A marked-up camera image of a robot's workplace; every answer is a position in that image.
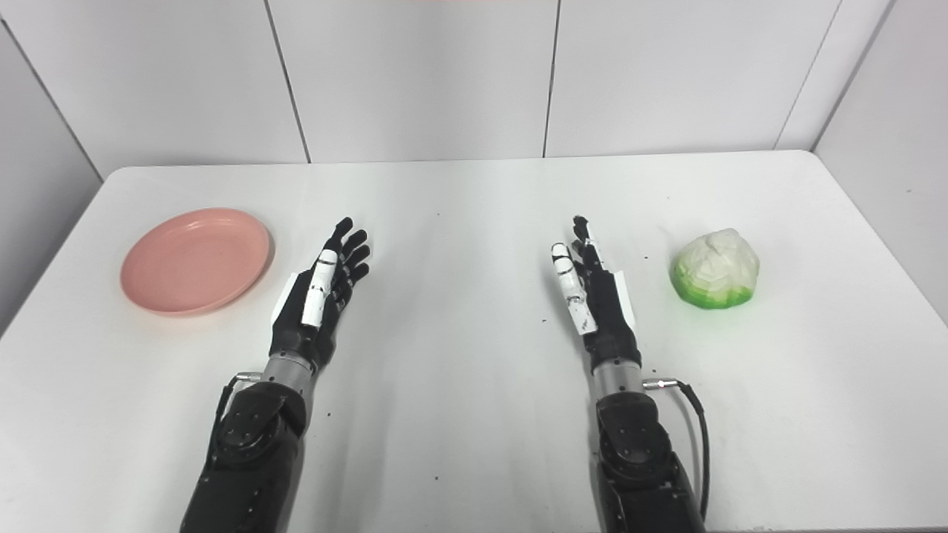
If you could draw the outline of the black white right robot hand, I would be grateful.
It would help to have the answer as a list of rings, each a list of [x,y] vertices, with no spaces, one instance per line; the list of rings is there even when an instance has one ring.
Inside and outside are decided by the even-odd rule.
[[[607,268],[586,217],[573,217],[573,233],[571,245],[552,245],[551,258],[573,327],[590,356],[590,367],[623,362],[640,367],[642,354],[633,332],[625,275]]]

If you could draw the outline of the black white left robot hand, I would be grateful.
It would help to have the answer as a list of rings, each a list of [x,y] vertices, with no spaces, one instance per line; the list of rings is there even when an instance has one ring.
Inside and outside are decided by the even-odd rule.
[[[351,217],[336,224],[309,269],[292,273],[272,321],[270,354],[294,354],[319,368],[335,351],[336,327],[353,288],[368,275],[368,233]]]

